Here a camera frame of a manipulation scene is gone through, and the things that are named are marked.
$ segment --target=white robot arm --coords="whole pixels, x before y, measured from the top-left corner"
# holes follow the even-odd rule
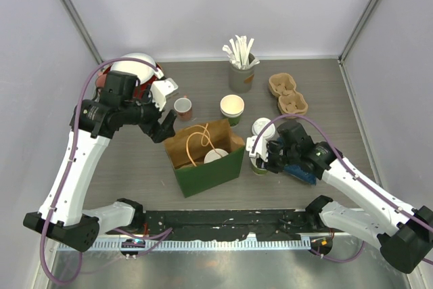
[[[266,141],[257,136],[247,138],[246,150],[256,159],[259,168],[279,173],[287,165],[297,165],[305,173],[334,186],[346,194],[364,211],[356,211],[338,204],[331,198],[320,196],[310,203],[306,212],[315,216],[318,223],[339,229],[371,244],[396,269],[410,273],[433,247],[432,234],[401,213],[410,212],[428,225],[433,225],[433,212],[423,206],[419,210],[399,200],[362,174],[347,158],[343,164],[331,151],[328,143],[313,143],[303,126],[290,120],[277,128],[278,141]],[[355,176],[347,171],[350,168]],[[392,201],[391,207],[367,189],[358,179]]]
[[[78,143],[72,163],[56,209],[54,210],[47,237],[62,242],[80,252],[86,251],[99,234],[117,227],[143,225],[142,205],[127,199],[93,210],[83,210],[83,203],[96,165],[110,143],[115,131],[123,125],[139,125],[152,140],[159,143],[175,135],[173,123],[176,113],[170,111],[164,122],[162,116],[167,99],[177,92],[172,79],[154,81],[141,100],[133,99],[137,77],[133,74],[110,71],[98,102],[85,99],[79,118]],[[55,178],[53,187],[38,212],[28,213],[24,226],[41,232],[53,197],[69,161],[74,132],[69,133],[68,147]]]

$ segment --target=gray wooden tabletop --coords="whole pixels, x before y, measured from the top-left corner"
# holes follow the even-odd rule
[[[176,130],[222,118],[219,102],[225,95],[233,93],[228,86],[227,65],[227,62],[162,64],[165,75],[175,80],[180,91],[177,97],[169,100],[167,108],[172,108],[175,99],[184,95],[193,102],[192,120],[186,123],[177,120]],[[280,115],[277,100],[267,88],[269,77],[280,72],[294,77],[297,90],[309,104],[306,115],[325,130],[357,168],[372,178],[337,60],[262,61],[256,67],[252,90],[241,94],[245,110],[234,132],[247,138],[251,136],[251,126],[257,118]],[[303,125],[315,141],[321,141],[316,130],[306,123]],[[115,134],[99,161],[87,192],[85,208],[105,206],[118,198],[138,201],[148,210],[304,208],[320,194],[341,204],[355,206],[344,194],[324,182],[311,186],[285,174],[257,176],[245,154],[238,179],[185,199],[164,146],[153,144],[139,127],[127,126]]]

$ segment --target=green box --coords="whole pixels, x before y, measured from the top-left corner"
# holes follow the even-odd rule
[[[192,133],[203,132],[202,127],[206,127],[206,123],[201,124],[202,127],[192,126],[182,129],[174,137],[164,142],[177,183],[186,198],[236,179],[241,173],[245,152],[244,140],[232,132],[227,119],[214,121],[207,125],[214,147],[224,149],[229,153],[227,156],[203,164],[204,156],[212,149],[212,146],[203,146],[202,136],[193,135],[190,137],[188,146],[197,166],[191,163],[186,153],[187,138]]]

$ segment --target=gray container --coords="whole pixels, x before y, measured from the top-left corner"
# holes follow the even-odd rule
[[[252,62],[254,56],[250,53],[248,60]],[[254,69],[256,66],[247,70],[237,69],[233,64],[229,63],[229,86],[236,93],[246,93],[252,87],[252,79],[254,78]]]

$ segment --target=white wall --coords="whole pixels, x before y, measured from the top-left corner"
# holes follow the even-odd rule
[[[234,34],[261,56],[340,55],[368,0],[72,0],[103,58],[224,57]]]
[[[59,0],[0,0],[0,287],[30,288],[40,235],[24,228],[64,154],[95,62]]]
[[[431,209],[432,54],[433,0],[382,0],[346,62],[384,185]]]

